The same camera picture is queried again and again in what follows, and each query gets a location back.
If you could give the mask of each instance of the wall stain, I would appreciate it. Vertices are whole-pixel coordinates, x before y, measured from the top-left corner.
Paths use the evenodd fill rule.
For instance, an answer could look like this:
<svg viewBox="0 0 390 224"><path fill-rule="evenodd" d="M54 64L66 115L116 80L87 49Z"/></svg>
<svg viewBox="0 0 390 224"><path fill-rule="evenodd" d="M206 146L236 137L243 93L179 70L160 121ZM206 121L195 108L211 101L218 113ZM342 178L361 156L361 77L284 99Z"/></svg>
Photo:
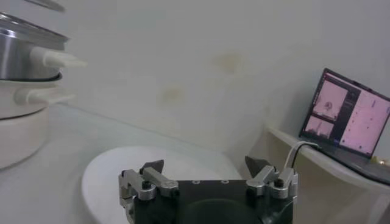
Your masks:
<svg viewBox="0 0 390 224"><path fill-rule="evenodd" d="M238 52L228 52L211 59L211 63L229 75L237 75L243 68L243 56Z"/></svg>
<svg viewBox="0 0 390 224"><path fill-rule="evenodd" d="M163 106L174 106L184 103L185 92L179 86L164 89L160 95L160 103Z"/></svg>

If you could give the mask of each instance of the laptop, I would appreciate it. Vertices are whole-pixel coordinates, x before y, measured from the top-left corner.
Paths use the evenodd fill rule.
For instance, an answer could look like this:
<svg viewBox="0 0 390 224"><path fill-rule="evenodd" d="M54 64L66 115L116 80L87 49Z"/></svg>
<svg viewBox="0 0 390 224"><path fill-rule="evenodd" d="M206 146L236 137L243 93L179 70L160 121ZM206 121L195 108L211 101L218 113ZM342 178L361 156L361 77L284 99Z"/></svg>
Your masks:
<svg viewBox="0 0 390 224"><path fill-rule="evenodd" d="M370 160L390 115L390 98L325 68L299 137L358 174L390 185L390 167Z"/></svg>

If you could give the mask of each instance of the laptop screen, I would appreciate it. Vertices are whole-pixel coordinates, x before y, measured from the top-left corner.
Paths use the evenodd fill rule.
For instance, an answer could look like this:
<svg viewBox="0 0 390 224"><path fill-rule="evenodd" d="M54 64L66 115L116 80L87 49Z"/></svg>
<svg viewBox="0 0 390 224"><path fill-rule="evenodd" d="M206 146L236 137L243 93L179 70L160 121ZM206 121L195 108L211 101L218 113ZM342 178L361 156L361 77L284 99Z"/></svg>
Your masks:
<svg viewBox="0 0 390 224"><path fill-rule="evenodd" d="M389 114L389 98L325 69L300 136L371 157Z"/></svg>

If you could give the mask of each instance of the pink screen display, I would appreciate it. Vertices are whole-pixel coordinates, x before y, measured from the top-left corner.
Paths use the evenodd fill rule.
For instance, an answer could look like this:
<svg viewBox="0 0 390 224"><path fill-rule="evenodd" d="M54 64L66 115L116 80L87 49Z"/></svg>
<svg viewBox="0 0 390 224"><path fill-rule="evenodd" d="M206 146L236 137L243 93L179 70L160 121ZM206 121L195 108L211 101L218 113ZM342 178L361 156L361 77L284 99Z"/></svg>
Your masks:
<svg viewBox="0 0 390 224"><path fill-rule="evenodd" d="M335 121L348 91L332 82L324 81L313 112Z"/></svg>
<svg viewBox="0 0 390 224"><path fill-rule="evenodd" d="M389 107L390 102L362 90L340 144L371 154L388 117Z"/></svg>
<svg viewBox="0 0 390 224"><path fill-rule="evenodd" d="M361 91L340 140L340 145L371 154L390 113L390 102L334 75L326 75ZM325 80L319 93L319 102L316 102L313 112L335 121L346 95L346 89ZM315 130L319 131L317 135L328 136L329 130L333 128L332 124L326 124L324 121L314 118L316 117L309 119L307 131Z"/></svg>
<svg viewBox="0 0 390 224"><path fill-rule="evenodd" d="M332 129L333 124L310 116L305 131L328 139Z"/></svg>

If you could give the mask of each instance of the white pot handle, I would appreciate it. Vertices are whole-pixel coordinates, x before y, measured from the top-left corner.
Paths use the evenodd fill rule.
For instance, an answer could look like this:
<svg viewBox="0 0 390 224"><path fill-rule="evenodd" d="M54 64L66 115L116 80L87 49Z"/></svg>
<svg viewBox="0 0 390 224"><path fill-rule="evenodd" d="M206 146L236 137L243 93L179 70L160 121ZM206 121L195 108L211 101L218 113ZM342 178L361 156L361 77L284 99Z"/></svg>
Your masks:
<svg viewBox="0 0 390 224"><path fill-rule="evenodd" d="M33 47L30 52L30 60L34 65L49 68L73 68L87 65L71 54L44 47Z"/></svg>
<svg viewBox="0 0 390 224"><path fill-rule="evenodd" d="M68 94L55 86L50 88L23 88L15 93L15 102L19 105L44 103L46 105L68 101L76 95Z"/></svg>

